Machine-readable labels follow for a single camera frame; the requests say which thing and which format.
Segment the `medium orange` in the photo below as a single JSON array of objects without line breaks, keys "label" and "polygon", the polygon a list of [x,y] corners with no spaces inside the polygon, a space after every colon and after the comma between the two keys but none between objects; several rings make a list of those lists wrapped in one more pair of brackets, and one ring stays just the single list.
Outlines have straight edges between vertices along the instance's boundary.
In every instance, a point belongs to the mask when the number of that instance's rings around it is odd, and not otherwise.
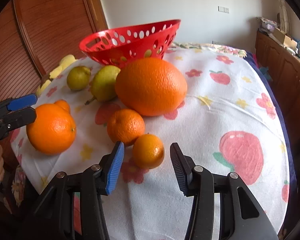
[{"label": "medium orange", "polygon": [[26,126],[31,145],[45,155],[57,155],[66,151],[75,140],[76,123],[66,110],[54,103],[36,108],[36,119]]}]

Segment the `small tangerine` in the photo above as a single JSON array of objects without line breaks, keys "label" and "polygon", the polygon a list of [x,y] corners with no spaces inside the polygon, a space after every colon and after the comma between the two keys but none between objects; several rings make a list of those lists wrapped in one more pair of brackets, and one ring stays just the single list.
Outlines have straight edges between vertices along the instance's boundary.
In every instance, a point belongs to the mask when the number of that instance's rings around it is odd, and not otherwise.
[{"label": "small tangerine", "polygon": [[65,100],[57,100],[55,102],[55,105],[61,107],[62,109],[64,109],[68,113],[71,112],[70,105]]}]

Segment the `small smooth orange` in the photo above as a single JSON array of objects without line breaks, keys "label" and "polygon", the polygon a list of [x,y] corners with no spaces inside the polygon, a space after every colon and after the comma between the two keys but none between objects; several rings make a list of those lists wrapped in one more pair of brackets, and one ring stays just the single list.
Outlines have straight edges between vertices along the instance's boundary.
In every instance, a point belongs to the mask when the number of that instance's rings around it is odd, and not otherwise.
[{"label": "small smooth orange", "polygon": [[156,135],[144,134],[133,145],[132,160],[139,168],[156,168],[163,162],[164,156],[164,144]]}]

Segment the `dimpled mandarin orange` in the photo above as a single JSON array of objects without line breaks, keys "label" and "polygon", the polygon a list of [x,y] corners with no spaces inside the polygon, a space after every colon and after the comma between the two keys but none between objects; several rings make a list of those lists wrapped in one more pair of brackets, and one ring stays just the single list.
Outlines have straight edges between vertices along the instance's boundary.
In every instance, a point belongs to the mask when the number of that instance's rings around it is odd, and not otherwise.
[{"label": "dimpled mandarin orange", "polygon": [[107,122],[107,134],[113,143],[121,141],[125,146],[131,146],[144,133],[143,118],[131,109],[116,111]]}]

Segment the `round green pear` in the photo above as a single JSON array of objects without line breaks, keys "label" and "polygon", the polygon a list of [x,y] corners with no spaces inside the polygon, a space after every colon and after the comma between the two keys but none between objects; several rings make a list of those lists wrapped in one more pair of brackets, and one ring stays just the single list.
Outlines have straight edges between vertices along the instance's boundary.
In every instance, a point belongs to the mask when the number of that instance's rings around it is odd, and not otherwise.
[{"label": "round green pear", "polygon": [[66,83],[73,91],[85,89],[90,82],[91,70],[86,66],[77,66],[70,70]]}]

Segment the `green pear with stem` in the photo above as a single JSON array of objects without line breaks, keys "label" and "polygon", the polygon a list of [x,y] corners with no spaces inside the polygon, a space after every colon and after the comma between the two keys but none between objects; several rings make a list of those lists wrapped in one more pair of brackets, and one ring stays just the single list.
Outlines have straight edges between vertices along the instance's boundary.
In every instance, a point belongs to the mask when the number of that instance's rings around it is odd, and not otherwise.
[{"label": "green pear with stem", "polygon": [[90,92],[93,97],[85,102],[89,105],[94,100],[98,102],[107,102],[117,97],[115,92],[116,78],[121,71],[117,66],[104,66],[94,76]]}]

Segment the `very large orange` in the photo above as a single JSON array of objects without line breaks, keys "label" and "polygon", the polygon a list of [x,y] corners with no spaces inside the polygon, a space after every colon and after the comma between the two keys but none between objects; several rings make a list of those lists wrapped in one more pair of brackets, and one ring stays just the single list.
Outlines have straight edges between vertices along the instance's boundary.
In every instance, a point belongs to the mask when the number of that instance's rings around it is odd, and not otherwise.
[{"label": "very large orange", "polygon": [[177,109],[187,94],[187,81],[173,64],[153,57],[134,60],[115,82],[121,102],[143,116],[160,116]]}]

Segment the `white fruit-print cloth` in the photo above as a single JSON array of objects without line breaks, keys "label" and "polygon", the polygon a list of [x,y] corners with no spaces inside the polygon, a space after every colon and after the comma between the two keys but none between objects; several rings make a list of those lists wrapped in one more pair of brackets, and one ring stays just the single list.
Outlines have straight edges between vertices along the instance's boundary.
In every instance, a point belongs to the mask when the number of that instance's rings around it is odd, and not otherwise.
[{"label": "white fruit-print cloth", "polygon": [[[210,172],[236,172],[262,206],[274,229],[284,221],[289,195],[289,161],[283,129],[264,83],[243,58],[209,49],[171,49],[164,59],[185,76],[188,90],[173,112],[145,118],[146,132],[166,151],[177,142],[183,154]],[[53,176],[84,171],[113,149],[106,120],[123,104],[100,104],[89,90],[71,91],[64,70],[42,92],[37,103],[65,100],[77,133],[62,154],[47,156],[30,144],[25,129],[12,134],[11,146],[21,164],[12,192],[20,202],[24,179],[41,193]],[[157,168],[135,166],[125,151],[113,193],[102,199],[111,239],[183,239],[192,199],[179,190],[169,154]]]}]

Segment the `wooden wardrobe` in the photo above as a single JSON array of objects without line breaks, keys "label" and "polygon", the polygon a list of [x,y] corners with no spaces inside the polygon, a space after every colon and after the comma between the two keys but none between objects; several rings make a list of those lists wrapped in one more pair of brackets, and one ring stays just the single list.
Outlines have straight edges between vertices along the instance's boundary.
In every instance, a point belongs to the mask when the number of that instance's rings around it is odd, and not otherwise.
[{"label": "wooden wardrobe", "polygon": [[79,43],[107,29],[100,0],[8,0],[0,12],[0,102],[34,92]]}]

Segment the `red perforated plastic basket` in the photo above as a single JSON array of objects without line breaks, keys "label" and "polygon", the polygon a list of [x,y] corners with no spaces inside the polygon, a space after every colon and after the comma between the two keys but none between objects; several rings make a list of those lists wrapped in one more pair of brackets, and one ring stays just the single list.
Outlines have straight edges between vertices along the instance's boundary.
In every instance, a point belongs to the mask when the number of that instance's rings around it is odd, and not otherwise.
[{"label": "red perforated plastic basket", "polygon": [[176,19],[103,30],[85,37],[79,48],[102,66],[123,68],[136,59],[162,59],[180,23],[181,20]]}]

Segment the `floral bed quilt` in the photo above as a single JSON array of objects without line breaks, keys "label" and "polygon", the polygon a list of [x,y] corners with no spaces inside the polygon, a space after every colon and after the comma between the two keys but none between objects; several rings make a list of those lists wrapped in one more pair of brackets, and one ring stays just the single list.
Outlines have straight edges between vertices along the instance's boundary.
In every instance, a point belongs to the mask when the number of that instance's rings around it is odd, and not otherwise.
[{"label": "floral bed quilt", "polygon": [[173,42],[169,46],[169,50],[183,48],[183,49],[194,49],[195,52],[201,52],[203,50],[210,50],[213,52],[224,53],[229,55],[235,55],[240,58],[247,57],[247,52],[244,49],[232,48],[230,46],[221,44],[210,44],[210,43],[177,43]]}]

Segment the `wooden low cabinet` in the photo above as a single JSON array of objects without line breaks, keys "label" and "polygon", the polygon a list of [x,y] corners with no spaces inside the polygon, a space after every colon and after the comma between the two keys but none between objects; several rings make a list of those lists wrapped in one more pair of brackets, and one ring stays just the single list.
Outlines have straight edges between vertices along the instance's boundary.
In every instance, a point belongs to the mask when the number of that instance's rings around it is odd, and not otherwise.
[{"label": "wooden low cabinet", "polygon": [[290,143],[300,144],[300,59],[268,35],[256,33],[256,57],[268,68],[270,87],[282,111]]}]

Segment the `cardboard box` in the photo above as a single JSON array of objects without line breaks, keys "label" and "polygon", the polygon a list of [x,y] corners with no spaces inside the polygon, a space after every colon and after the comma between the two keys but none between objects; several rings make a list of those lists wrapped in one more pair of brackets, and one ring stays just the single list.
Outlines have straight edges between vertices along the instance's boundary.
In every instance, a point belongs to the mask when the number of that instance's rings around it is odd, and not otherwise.
[{"label": "cardboard box", "polygon": [[297,42],[294,41],[292,38],[290,38],[289,36],[287,36],[285,34],[285,32],[281,31],[278,28],[275,28],[273,31],[273,35],[274,37],[281,43],[283,44],[285,47],[288,47],[294,51],[296,51],[296,47],[297,47]]}]

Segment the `white wall switch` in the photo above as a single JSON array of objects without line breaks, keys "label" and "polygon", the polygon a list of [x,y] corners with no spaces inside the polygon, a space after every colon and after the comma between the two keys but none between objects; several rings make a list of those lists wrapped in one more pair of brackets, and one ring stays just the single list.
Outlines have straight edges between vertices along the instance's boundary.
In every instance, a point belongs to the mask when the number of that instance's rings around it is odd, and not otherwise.
[{"label": "white wall switch", "polygon": [[224,12],[224,13],[227,13],[227,14],[230,13],[230,9],[227,8],[227,7],[221,7],[221,6],[218,6],[218,11],[219,11],[219,12]]}]

